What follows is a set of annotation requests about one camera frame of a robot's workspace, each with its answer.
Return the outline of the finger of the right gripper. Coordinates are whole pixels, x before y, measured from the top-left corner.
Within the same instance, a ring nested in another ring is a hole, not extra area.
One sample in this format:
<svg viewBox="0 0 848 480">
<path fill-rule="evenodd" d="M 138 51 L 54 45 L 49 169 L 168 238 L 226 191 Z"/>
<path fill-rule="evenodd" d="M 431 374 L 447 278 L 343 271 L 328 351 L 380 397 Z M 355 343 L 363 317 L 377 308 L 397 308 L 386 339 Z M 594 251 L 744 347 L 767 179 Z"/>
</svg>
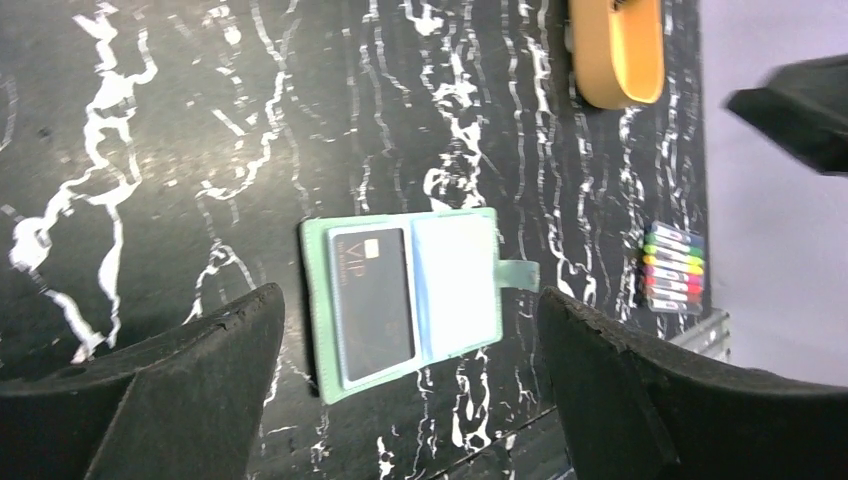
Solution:
<svg viewBox="0 0 848 480">
<path fill-rule="evenodd" d="M 847 56 L 783 65 L 761 86 L 733 92 L 725 108 L 805 166 L 847 174 Z"/>
</svg>

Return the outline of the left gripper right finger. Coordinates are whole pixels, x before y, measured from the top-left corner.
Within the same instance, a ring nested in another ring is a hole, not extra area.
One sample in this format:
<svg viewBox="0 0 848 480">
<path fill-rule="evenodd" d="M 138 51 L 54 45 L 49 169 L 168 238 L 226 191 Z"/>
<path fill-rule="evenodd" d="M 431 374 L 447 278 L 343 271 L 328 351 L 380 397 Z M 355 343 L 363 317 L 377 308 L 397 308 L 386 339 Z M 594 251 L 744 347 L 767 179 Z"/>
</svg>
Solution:
<svg viewBox="0 0 848 480">
<path fill-rule="evenodd" d="M 581 479 L 843 479 L 847 391 L 683 349 L 554 289 L 536 323 Z"/>
</svg>

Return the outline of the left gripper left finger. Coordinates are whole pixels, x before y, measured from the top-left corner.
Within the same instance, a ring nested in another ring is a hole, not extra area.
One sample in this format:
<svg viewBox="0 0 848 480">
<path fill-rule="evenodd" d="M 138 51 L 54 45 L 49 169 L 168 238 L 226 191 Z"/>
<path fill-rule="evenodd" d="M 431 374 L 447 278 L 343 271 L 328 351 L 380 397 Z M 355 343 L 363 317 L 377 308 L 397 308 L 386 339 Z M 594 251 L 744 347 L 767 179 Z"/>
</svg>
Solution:
<svg viewBox="0 0 848 480">
<path fill-rule="evenodd" d="M 1 385 L 5 479 L 241 479 L 284 334 L 280 287 Z"/>
</svg>

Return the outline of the black VIP credit card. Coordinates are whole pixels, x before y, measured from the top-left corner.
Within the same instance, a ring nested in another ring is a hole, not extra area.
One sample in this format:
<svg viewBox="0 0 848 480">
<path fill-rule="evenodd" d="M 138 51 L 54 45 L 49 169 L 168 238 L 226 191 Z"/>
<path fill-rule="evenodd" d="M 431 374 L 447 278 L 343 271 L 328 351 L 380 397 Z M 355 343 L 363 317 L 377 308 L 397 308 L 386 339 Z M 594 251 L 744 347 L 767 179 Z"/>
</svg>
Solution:
<svg viewBox="0 0 848 480">
<path fill-rule="evenodd" d="M 404 230 L 329 232 L 342 379 L 371 380 L 418 356 Z"/>
</svg>

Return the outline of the green card holder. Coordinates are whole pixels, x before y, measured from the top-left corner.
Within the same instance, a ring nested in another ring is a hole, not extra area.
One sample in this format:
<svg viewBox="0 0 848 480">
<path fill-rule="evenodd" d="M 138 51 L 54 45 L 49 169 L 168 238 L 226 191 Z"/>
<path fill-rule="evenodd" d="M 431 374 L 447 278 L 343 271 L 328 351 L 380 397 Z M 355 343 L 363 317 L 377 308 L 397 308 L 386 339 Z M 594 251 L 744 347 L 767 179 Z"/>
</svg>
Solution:
<svg viewBox="0 0 848 480">
<path fill-rule="evenodd" d="M 501 340 L 502 291 L 537 292 L 540 267 L 501 257 L 497 219 L 483 207 L 300 224 L 324 402 Z"/>
</svg>

